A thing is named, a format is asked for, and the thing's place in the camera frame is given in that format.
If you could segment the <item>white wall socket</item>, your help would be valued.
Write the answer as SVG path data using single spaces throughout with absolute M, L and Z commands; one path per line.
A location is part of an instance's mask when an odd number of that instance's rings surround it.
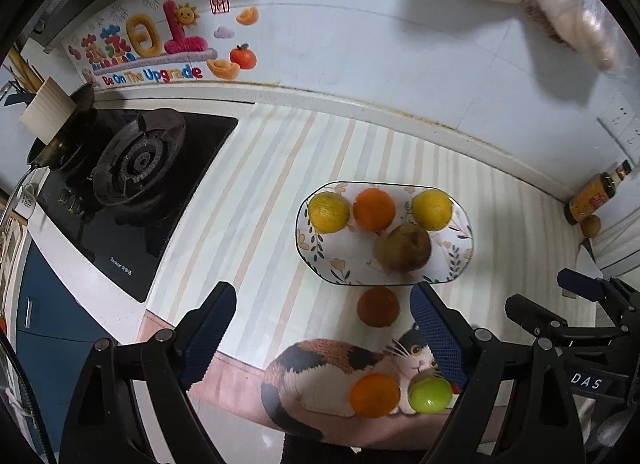
M 639 115 L 626 98 L 615 93 L 608 106 L 597 117 L 599 124 L 627 156 L 633 166 L 639 164 L 640 124 Z

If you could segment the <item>bright orange fruit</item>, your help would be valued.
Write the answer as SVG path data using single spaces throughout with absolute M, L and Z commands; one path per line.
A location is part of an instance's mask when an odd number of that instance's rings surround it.
M 360 418 L 382 418 L 393 412 L 400 402 L 400 397 L 400 388 L 396 380 L 375 373 L 360 378 L 352 386 L 348 401 Z

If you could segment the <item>small brown round fruit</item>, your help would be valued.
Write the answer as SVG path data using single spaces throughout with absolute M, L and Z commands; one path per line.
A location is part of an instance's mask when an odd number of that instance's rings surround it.
M 594 213 L 580 223 L 580 231 L 586 239 L 594 239 L 602 227 L 600 218 Z

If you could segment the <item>striped cat print mat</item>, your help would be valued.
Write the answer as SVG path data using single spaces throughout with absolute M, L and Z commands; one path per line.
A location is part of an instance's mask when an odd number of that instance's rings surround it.
M 432 234 L 423 270 L 397 273 L 375 257 L 378 233 L 349 222 L 320 234 L 306 215 L 316 192 L 353 199 L 367 189 L 395 198 L 395 220 L 427 187 L 454 200 L 446 228 Z M 424 372 L 430 351 L 408 342 L 413 282 L 434 283 L 446 304 L 471 324 L 523 343 L 504 302 L 523 294 L 590 326 L 596 308 L 561 291 L 555 279 L 574 268 L 580 233 L 561 204 L 475 159 L 363 121 L 323 112 L 258 105 L 240 120 L 186 206 L 146 303 L 153 320 L 176 324 L 220 281 L 238 306 L 204 378 L 191 388 L 247 420 L 287 420 L 351 446 L 414 446 L 435 436 L 444 415 L 416 414 L 401 402 L 392 414 L 352 414 L 352 377 L 335 366 L 284 372 L 274 364 L 295 345 L 340 354 L 381 354 L 378 369 L 401 387 Z

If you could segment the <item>black gas stove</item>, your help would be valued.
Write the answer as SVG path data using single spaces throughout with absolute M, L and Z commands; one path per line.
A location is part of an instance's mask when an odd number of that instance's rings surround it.
M 148 297 L 198 184 L 238 124 L 177 109 L 101 109 L 90 135 L 52 171 L 38 204 L 107 279 Z

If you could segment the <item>dark orange fruit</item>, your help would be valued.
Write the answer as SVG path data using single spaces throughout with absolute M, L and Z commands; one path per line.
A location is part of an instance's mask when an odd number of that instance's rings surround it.
M 360 321 L 374 328 L 389 327 L 396 321 L 399 312 L 397 296 L 384 286 L 369 288 L 357 302 L 357 315 Z

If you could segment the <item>yellow lemon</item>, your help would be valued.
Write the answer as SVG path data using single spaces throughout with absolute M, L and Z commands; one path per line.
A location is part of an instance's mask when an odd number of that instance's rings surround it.
M 452 202 L 441 190 L 425 190 L 413 197 L 411 213 L 414 222 L 427 231 L 439 231 L 451 220 Z

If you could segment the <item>blue cabinet door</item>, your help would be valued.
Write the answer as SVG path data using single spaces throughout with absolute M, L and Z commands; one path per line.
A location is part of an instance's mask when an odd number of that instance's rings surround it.
M 67 291 L 38 247 L 29 247 L 17 306 L 16 354 L 55 451 L 60 450 L 82 367 L 93 343 L 107 335 Z

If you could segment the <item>beige paper roll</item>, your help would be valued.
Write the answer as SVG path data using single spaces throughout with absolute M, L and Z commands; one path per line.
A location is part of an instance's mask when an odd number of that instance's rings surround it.
M 70 96 L 49 77 L 27 105 L 20 120 L 34 137 L 48 144 L 73 115 L 76 107 Z

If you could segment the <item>floral oval ceramic plate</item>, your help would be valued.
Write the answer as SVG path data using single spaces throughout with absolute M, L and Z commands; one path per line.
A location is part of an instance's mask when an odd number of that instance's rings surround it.
M 370 187 L 386 192 L 395 202 L 394 221 L 378 233 L 361 228 L 352 213 L 352 204 L 357 195 Z M 411 213 L 412 199 L 431 189 L 436 187 L 357 181 L 334 181 L 319 187 L 300 204 L 297 212 L 295 236 L 299 256 L 322 280 L 336 285 L 400 286 L 423 281 L 434 284 L 456 280 L 473 256 L 473 233 L 464 209 L 444 191 L 452 202 L 454 212 L 445 228 L 439 231 L 424 229 L 432 244 L 431 258 L 424 267 L 407 273 L 390 271 L 373 254 L 380 236 L 389 235 L 398 225 L 416 224 Z M 349 203 L 350 218 L 341 231 L 321 234 L 311 225 L 308 203 L 311 197 L 321 192 L 340 194 Z

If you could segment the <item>green apple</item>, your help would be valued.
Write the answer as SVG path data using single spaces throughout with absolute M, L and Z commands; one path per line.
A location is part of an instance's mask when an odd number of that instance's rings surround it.
M 446 410 L 454 393 L 447 380 L 424 377 L 409 387 L 409 404 L 419 414 L 435 414 Z

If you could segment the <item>yellow-green citrus fruit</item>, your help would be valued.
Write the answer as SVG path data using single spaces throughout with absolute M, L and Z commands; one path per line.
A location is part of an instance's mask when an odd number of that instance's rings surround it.
M 318 193 L 311 197 L 308 203 L 308 217 L 318 233 L 341 231 L 350 218 L 349 203 L 340 194 Z

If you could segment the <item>brown sauce bottle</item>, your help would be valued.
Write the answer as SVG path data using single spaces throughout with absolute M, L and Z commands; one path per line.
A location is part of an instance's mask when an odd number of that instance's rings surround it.
M 564 216 L 570 225 L 576 225 L 593 215 L 610 201 L 617 187 L 631 174 L 632 164 L 623 161 L 612 171 L 599 173 L 564 205 Z

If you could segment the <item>orange in plate back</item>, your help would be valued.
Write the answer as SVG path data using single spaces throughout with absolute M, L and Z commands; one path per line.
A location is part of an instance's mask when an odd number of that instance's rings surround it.
M 352 213 L 356 224 L 361 228 L 378 233 L 388 228 L 394 221 L 395 202 L 386 192 L 370 187 L 357 195 L 352 204 Z

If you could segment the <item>brown russet apple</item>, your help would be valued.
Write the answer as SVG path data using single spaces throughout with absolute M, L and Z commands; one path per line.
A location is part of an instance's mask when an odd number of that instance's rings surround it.
M 407 273 L 421 269 L 431 258 L 432 244 L 427 231 L 413 223 L 394 228 L 374 245 L 375 259 L 390 271 Z

